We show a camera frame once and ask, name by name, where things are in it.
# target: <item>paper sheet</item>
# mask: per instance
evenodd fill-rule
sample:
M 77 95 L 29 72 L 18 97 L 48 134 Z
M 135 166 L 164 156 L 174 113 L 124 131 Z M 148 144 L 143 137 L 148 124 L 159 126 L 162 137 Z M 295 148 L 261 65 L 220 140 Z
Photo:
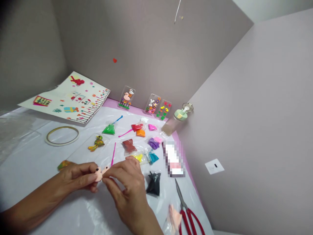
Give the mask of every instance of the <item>paper sheet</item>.
M 87 123 L 99 110 L 110 90 L 72 72 L 56 89 L 43 92 L 19 104 L 71 121 Z

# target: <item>hanging string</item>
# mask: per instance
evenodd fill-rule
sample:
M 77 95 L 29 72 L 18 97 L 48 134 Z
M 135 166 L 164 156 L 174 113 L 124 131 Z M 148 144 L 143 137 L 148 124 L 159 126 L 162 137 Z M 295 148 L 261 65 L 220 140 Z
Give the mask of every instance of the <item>hanging string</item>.
M 177 17 L 178 9 L 179 9 L 179 6 L 180 6 L 180 2 L 181 2 L 181 0 L 179 0 L 179 4 L 178 4 L 178 8 L 177 8 L 177 12 L 176 12 L 174 24 L 175 24 L 175 22 L 176 22 L 176 17 Z

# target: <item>clay bunny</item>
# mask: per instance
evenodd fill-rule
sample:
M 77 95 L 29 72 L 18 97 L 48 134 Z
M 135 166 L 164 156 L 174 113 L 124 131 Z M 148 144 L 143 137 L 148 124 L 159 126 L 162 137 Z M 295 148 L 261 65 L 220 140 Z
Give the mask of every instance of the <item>clay bunny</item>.
M 97 174 L 97 176 L 98 176 L 98 178 L 96 179 L 96 182 L 99 182 L 99 181 L 102 180 L 102 175 L 103 175 L 109 168 L 110 168 L 110 166 L 108 165 L 108 166 L 106 166 L 106 167 L 103 169 L 103 171 L 101 171 L 101 167 L 98 167 L 98 168 L 96 169 L 95 174 Z

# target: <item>lavender wall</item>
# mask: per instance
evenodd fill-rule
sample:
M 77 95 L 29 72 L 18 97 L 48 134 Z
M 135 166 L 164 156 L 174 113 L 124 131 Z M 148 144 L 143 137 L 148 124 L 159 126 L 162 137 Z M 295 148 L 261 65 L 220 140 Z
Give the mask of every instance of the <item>lavender wall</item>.
M 179 136 L 213 229 L 313 234 L 312 42 L 313 9 L 255 24 L 190 99 Z

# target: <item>decorated phone case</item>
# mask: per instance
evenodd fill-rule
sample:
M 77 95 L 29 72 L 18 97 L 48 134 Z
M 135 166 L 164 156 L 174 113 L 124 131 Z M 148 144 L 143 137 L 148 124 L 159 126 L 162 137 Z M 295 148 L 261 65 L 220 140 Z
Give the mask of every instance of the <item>decorated phone case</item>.
M 164 120 L 168 113 L 170 112 L 170 109 L 172 107 L 172 103 L 167 100 L 161 100 L 160 104 L 158 105 L 158 108 L 156 110 L 156 117 Z
M 161 102 L 161 97 L 155 94 L 151 94 L 146 108 L 144 109 L 144 113 L 148 115 L 152 115 L 156 112 L 156 109 L 158 108 L 158 104 Z
M 129 106 L 131 105 L 131 102 L 134 99 L 135 93 L 136 93 L 135 89 L 129 86 L 125 86 L 118 106 L 120 108 L 129 109 Z

